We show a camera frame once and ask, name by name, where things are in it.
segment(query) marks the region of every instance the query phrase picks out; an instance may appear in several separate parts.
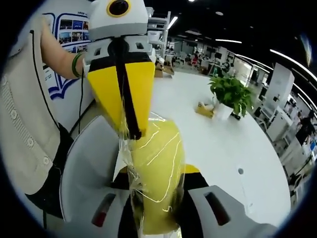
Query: green plant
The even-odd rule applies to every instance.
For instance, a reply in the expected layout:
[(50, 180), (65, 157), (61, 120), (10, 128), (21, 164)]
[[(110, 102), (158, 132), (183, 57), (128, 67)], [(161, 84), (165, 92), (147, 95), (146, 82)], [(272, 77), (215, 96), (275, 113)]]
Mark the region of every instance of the green plant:
[(236, 115), (244, 117), (247, 109), (252, 108), (252, 91), (238, 79), (231, 76), (213, 77), (210, 79), (210, 90), (220, 103), (233, 108)]

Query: green bracelet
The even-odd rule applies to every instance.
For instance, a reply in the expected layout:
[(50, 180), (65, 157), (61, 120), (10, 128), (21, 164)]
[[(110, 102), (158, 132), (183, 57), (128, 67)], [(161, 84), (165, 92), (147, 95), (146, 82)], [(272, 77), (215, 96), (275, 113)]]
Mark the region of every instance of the green bracelet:
[(80, 78), (81, 77), (81, 74), (79, 74), (76, 70), (76, 65), (77, 65), (77, 61), (79, 59), (79, 57), (81, 57), (83, 53), (78, 53), (74, 59), (73, 59), (73, 63), (71, 64), (71, 69), (73, 71), (73, 74), (77, 77), (77, 78)]

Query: black ceiling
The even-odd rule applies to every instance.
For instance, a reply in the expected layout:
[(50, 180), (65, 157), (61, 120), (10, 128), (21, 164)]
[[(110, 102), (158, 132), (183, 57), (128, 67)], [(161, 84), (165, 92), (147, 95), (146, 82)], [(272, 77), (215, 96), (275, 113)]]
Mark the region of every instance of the black ceiling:
[[(281, 52), (309, 68), (301, 35), (305, 34), (309, 38), (314, 55), (314, 46), (317, 47), (317, 21), (314, 20), (317, 9), (314, 7), (314, 1), (145, 0), (145, 4), (154, 8), (155, 16), (166, 16), (168, 11), (172, 12), (172, 17), (178, 16), (169, 31), (170, 36), (185, 35), (188, 36), (187, 39), (194, 40), (197, 37), (185, 31), (199, 31), (202, 35), (198, 37), (202, 38), (205, 44), (221, 45), (271, 67), (278, 62), (289, 69), (294, 68), (317, 88), (317, 82), (304, 70), (269, 51), (273, 49)], [(222, 12), (223, 16), (217, 15), (217, 11)], [(237, 40), (242, 44), (215, 42), (206, 37)], [(317, 75), (314, 61), (310, 67)], [(316, 89), (297, 72), (293, 73), (295, 83), (317, 105)]]

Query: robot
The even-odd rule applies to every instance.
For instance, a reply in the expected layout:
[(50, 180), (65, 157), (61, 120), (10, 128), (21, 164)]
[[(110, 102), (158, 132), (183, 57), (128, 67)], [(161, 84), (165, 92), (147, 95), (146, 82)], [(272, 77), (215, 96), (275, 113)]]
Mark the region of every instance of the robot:
[[(90, 39), (84, 73), (116, 130), (122, 115), (130, 138), (140, 139), (147, 130), (155, 64), (150, 60), (148, 15), (143, 0), (96, 0), (92, 3)], [(89, 173), (82, 166), (78, 178)], [(182, 237), (263, 237), (275, 231), (245, 215), (244, 207), (217, 186), (203, 184), (185, 191), (175, 219)], [(134, 223), (128, 189), (102, 187), (89, 195), (58, 237), (141, 237)]]

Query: plastic wrap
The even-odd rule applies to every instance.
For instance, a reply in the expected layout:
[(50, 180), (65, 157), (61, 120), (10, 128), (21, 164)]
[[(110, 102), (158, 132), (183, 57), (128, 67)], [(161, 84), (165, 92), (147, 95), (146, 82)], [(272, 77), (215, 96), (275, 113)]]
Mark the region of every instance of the plastic wrap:
[(173, 217), (183, 197), (185, 156), (180, 132), (172, 120), (151, 113), (145, 136), (128, 139), (125, 122), (120, 151), (128, 168), (131, 204), (143, 235), (172, 234)]

